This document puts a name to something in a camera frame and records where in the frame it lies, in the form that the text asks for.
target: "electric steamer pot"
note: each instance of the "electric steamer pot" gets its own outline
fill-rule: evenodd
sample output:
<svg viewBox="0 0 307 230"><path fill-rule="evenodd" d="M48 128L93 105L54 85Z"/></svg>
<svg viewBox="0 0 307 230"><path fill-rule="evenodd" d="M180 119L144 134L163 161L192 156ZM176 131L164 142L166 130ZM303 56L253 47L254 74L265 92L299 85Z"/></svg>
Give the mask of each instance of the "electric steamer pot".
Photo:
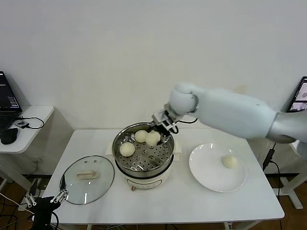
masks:
<svg viewBox="0 0 307 230"><path fill-rule="evenodd" d="M153 129L151 125L151 123L141 122L128 126L120 131L113 141L113 156L117 167L126 176L125 179L129 177L129 180L137 182L140 182L140 180L151 179L152 182L152 179L155 179L160 175L169 175L166 171L170 168L174 159L173 137L170 134L165 135L161 133L161 141L157 146L148 146L145 142L139 143L134 138L134 134L138 130L143 129L150 132ZM135 147L135 152L130 157L123 157L119 152L120 145L125 142L130 142Z"/></svg>

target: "table leg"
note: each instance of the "table leg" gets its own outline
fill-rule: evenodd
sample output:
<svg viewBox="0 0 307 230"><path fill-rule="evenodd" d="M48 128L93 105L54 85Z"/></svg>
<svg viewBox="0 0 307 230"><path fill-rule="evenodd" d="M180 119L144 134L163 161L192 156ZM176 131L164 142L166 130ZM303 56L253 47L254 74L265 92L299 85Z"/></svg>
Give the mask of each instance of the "table leg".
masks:
<svg viewBox="0 0 307 230"><path fill-rule="evenodd" d="M26 191L30 189L31 183L21 175L18 165L13 163L6 154L0 156L0 169Z"/></svg>
<svg viewBox="0 0 307 230"><path fill-rule="evenodd" d="M287 178L285 178L285 177L280 178L280 180L281 180L282 184L284 185L283 188L286 188L286 189L281 188L279 195L280 196L289 196L290 200L292 201L292 204L294 205L294 207L296 209L303 209L303 205L300 202L300 200L298 199L298 197L297 197L297 195L296 195L296 193L294 191L294 189L297 186L299 186L299 184L297 183L297 181L299 181L299 180L295 180L293 183L291 183L292 181L288 182ZM274 188L273 191L274 191L275 195L278 195L278 188Z"/></svg>
<svg viewBox="0 0 307 230"><path fill-rule="evenodd" d="M13 183L13 180L11 179L11 178L9 178L4 172L2 172L1 170L0 170L0 177L2 178L2 179L6 179L7 180L7 183Z"/></svg>
<svg viewBox="0 0 307 230"><path fill-rule="evenodd" d="M224 222L224 228L225 228L225 230L230 230L230 229L232 229L232 228L229 228L229 226L231 226L231 225L232 225L231 222Z"/></svg>
<svg viewBox="0 0 307 230"><path fill-rule="evenodd" d="M0 184L0 192L1 192L2 189L5 187L7 181L8 181L7 179L4 179L4 180L2 181L2 183Z"/></svg>
<svg viewBox="0 0 307 230"><path fill-rule="evenodd" d="M251 222L241 222L236 226L236 230L247 230L259 224L260 222L261 220L251 221Z"/></svg>

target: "pot lid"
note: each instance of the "pot lid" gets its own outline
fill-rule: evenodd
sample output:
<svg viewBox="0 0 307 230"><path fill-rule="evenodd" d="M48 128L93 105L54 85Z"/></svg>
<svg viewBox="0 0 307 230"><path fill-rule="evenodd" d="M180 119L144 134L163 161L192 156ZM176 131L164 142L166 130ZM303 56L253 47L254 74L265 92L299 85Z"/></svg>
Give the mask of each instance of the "pot lid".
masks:
<svg viewBox="0 0 307 230"><path fill-rule="evenodd" d="M101 156L89 156L77 160L63 174L60 189L67 189L66 200L85 205L101 198L114 179L112 163Z"/></svg>

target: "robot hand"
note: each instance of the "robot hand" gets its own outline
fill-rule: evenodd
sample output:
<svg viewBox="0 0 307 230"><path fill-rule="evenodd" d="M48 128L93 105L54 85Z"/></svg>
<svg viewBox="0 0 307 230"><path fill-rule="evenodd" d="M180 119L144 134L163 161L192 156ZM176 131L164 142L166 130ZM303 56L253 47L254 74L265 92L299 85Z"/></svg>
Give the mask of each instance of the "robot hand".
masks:
<svg viewBox="0 0 307 230"><path fill-rule="evenodd" d="M35 215L30 230L53 230L50 225L52 212L60 207L67 195L67 190L61 190L56 197L39 198L34 205Z"/></svg>
<svg viewBox="0 0 307 230"><path fill-rule="evenodd" d="M298 139L307 143L307 111L276 112L265 102L224 89L180 83L171 91L165 109L153 114L153 121L176 133L176 122L184 115L240 138L267 137L278 143Z"/></svg>

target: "white wall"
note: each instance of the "white wall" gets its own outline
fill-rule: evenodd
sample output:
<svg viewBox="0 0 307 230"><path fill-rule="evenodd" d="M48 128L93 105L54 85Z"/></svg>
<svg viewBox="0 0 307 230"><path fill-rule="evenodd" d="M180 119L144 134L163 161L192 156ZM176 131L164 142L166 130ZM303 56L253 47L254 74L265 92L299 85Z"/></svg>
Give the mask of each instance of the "white wall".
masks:
<svg viewBox="0 0 307 230"><path fill-rule="evenodd" d="M178 81L246 85L281 109L307 72L306 9L304 0L1 0L0 69L25 103L54 105L73 129L148 120Z"/></svg>

